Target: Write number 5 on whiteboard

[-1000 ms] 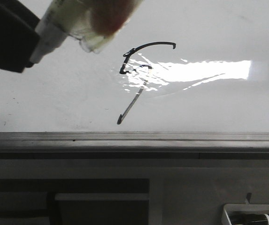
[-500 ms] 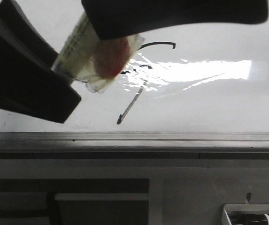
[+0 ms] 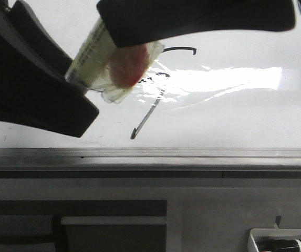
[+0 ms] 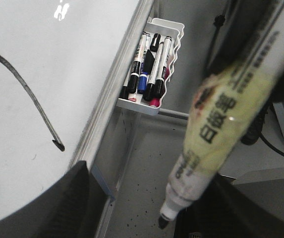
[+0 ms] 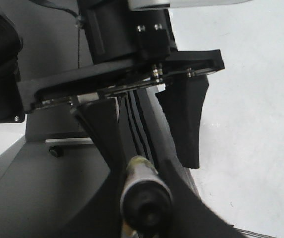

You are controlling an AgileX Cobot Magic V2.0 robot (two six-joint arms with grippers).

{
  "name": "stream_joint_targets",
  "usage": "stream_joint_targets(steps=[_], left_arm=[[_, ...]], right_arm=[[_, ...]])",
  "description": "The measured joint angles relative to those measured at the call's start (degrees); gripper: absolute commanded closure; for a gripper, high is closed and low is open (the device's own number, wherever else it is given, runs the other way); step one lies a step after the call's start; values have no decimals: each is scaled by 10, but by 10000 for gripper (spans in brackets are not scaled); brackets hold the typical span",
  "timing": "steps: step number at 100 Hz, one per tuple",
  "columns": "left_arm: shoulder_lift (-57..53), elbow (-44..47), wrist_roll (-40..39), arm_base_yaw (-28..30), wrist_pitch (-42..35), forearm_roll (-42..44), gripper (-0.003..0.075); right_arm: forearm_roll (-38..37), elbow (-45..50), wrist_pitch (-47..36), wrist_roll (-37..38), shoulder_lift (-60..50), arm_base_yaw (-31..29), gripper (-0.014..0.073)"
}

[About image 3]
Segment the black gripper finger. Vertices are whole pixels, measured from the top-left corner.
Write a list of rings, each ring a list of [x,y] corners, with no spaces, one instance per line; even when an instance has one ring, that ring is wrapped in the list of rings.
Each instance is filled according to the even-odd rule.
[[[295,27],[292,1],[99,1],[118,47],[213,30],[284,32]]]
[[[0,121],[81,137],[99,111],[65,80],[72,59],[25,1],[7,16],[16,31],[0,31]]]

